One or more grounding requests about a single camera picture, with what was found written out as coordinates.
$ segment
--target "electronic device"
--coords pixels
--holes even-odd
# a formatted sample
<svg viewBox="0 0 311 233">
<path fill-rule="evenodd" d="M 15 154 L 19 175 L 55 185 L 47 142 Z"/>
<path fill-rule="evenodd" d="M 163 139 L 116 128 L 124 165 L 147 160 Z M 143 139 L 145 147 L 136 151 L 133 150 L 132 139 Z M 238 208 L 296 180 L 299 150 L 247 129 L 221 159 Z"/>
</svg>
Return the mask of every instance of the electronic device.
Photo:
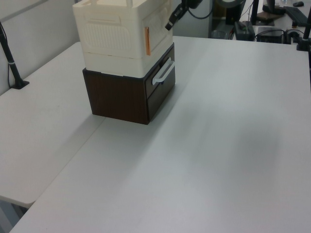
<svg viewBox="0 0 311 233">
<path fill-rule="evenodd" d="M 237 40 L 254 41 L 255 31 L 251 22 L 235 22 L 233 29 Z"/>
<path fill-rule="evenodd" d="M 267 0 L 267 5 L 270 10 L 270 12 L 273 12 L 275 9 L 275 0 Z M 251 23 L 252 25 L 269 25 L 269 21 L 258 21 L 257 20 L 257 11 L 258 11 L 258 5 L 259 5 L 259 0 L 254 0 L 253 1 L 253 9 L 252 9 L 252 15 L 251 15 Z"/>
<path fill-rule="evenodd" d="M 268 5 L 264 4 L 262 6 L 262 10 L 264 12 L 270 13 L 270 14 L 274 14 L 274 15 L 283 15 L 286 13 L 286 10 L 284 9 L 284 7 L 280 7 L 280 6 L 275 6 L 274 7 L 274 11 L 270 11 L 270 8 Z"/>
<path fill-rule="evenodd" d="M 282 44 L 283 33 L 281 28 L 259 27 L 257 42 Z"/>
<path fill-rule="evenodd" d="M 296 7 L 284 6 L 286 13 L 293 20 L 296 21 L 299 27 L 307 25 L 307 17 Z"/>
<path fill-rule="evenodd" d="M 303 1 L 294 2 L 294 3 L 293 3 L 293 6 L 294 6 L 294 7 L 304 6 L 304 3 L 303 3 Z"/>
</svg>

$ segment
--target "plastic container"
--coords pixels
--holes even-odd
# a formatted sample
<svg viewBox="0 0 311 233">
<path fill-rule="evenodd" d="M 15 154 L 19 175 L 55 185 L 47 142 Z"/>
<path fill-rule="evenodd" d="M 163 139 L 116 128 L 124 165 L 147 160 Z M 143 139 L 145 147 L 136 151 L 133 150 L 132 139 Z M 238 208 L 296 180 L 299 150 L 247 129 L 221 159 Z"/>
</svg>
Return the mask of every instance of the plastic container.
<svg viewBox="0 0 311 233">
<path fill-rule="evenodd" d="M 213 39 L 226 39 L 227 33 L 222 31 L 212 31 L 211 32 L 211 38 Z"/>
<path fill-rule="evenodd" d="M 173 43 L 172 0 L 83 0 L 73 12 L 87 70 L 143 78 Z"/>
</svg>

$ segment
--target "ventilation grille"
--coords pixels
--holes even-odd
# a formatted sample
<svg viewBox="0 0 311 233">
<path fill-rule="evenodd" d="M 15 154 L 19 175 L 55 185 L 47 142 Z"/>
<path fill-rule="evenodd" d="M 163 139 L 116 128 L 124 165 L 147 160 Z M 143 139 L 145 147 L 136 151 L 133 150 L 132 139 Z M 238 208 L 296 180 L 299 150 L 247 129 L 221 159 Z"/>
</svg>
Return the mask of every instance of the ventilation grille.
<svg viewBox="0 0 311 233">
<path fill-rule="evenodd" d="M 88 23 L 84 31 L 86 42 L 92 47 L 129 50 L 131 37 L 125 27 Z"/>
</svg>

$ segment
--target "white drawer handle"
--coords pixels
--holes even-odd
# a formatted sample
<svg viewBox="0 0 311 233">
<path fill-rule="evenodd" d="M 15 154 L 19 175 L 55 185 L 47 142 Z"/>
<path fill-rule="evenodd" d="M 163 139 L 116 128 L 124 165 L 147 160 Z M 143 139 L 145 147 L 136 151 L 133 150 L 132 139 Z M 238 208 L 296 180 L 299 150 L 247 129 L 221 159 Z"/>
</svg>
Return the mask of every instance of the white drawer handle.
<svg viewBox="0 0 311 233">
<path fill-rule="evenodd" d="M 159 72 L 155 75 L 155 77 L 152 79 L 152 85 L 163 82 L 174 67 L 175 61 L 172 61 L 171 58 L 169 58 L 159 70 Z"/>
</svg>

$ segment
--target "small black box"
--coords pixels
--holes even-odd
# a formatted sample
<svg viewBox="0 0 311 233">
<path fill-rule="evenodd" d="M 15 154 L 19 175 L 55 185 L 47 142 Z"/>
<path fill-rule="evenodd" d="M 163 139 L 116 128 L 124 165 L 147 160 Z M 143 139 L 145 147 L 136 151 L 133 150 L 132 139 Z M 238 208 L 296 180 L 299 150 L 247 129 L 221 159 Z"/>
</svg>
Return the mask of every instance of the small black box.
<svg viewBox="0 0 311 233">
<path fill-rule="evenodd" d="M 234 33 L 237 40 L 254 41 L 255 31 L 251 22 L 235 22 Z"/>
<path fill-rule="evenodd" d="M 282 36 L 283 36 L 283 32 L 281 28 L 259 27 L 257 41 L 266 42 L 266 43 L 282 44 Z"/>
</svg>

